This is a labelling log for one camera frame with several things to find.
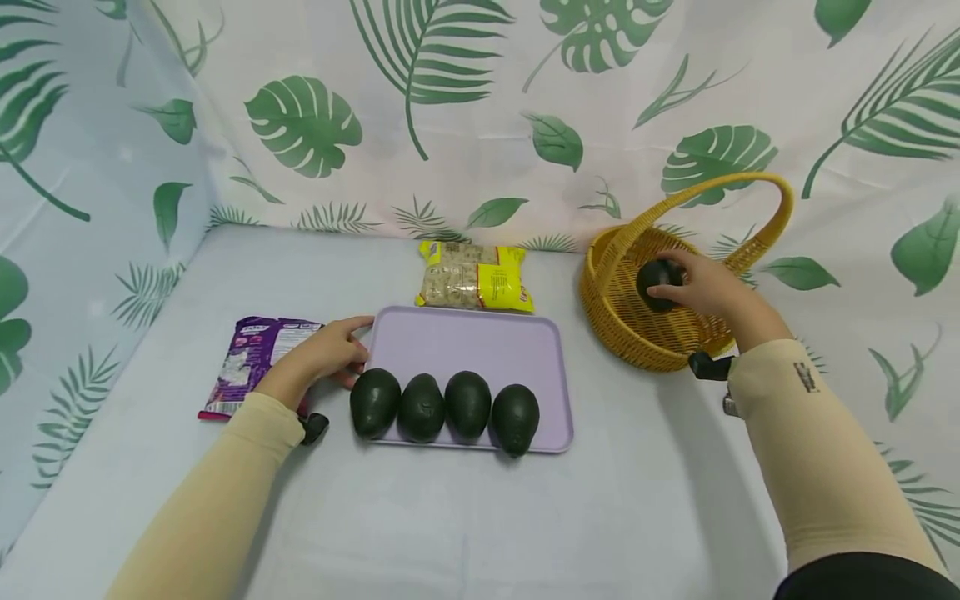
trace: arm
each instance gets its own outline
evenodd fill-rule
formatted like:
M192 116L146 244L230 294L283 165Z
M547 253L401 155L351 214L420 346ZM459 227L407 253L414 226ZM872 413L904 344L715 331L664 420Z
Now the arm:
M720 263L683 251L661 257L684 266L688 283L649 293L722 317L742 352L731 396L777 511L790 571L872 552L946 574L893 473L780 314Z
M307 388L333 376L347 387L366 350L351 332L372 317L331 323L270 369L217 442L154 517L107 595L127 600L228 598L253 541L276 472L303 439L294 413Z

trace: white tablecloth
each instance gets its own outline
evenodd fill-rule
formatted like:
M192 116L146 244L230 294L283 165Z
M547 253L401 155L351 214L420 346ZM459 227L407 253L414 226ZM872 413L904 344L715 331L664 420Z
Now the white tablecloth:
M366 446L322 386L323 443L280 474L237 596L416 600L761 600L785 569L742 422L720 384L652 375L592 337L583 257L531 252L524 283L559 326L573 446L490 452ZM0 571L0 598L100 598L222 425L196 419L234 322L328 321L408 304L412 241L213 231Z

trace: wicker basket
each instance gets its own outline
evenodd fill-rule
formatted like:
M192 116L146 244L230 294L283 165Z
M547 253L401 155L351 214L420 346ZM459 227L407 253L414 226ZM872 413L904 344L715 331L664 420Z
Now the wicker basket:
M754 180L770 181L780 189L780 208L763 229L724 261L740 275L777 241L793 211L793 190L776 175L741 173L705 181L593 240L580 276L580 299L604 346L635 367L658 372L683 369L687 357L697 350L715 357L730 349L733 336L722 319L698 316L685 307L666 314L651 311L636 292L636 273L664 250L682 248L699 253L679 237L654 227L664 213L710 188Z

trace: beige arm sleeve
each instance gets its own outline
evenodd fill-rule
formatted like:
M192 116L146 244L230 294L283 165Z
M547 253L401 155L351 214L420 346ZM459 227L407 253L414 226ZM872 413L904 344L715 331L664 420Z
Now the beige arm sleeve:
M874 444L795 340L744 353L730 391L786 540L790 571L875 552L946 575Z
M156 514L107 598L228 598L276 472L302 439L303 427L290 409L269 396L248 394Z

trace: purple tray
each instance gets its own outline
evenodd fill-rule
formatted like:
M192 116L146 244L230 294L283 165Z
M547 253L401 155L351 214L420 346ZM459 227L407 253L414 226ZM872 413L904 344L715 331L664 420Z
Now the purple tray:
M522 383L537 396L540 427L531 452L563 452L573 442L573 417L566 392L560 330L544 317L505 313L388 306L376 316L368 369L394 374L400 386L422 372L437 378L441 391L454 373L479 373L494 397L511 383ZM412 444L394 423L382 444ZM458 444L445 425L431 446L493 449L490 432L474 444Z

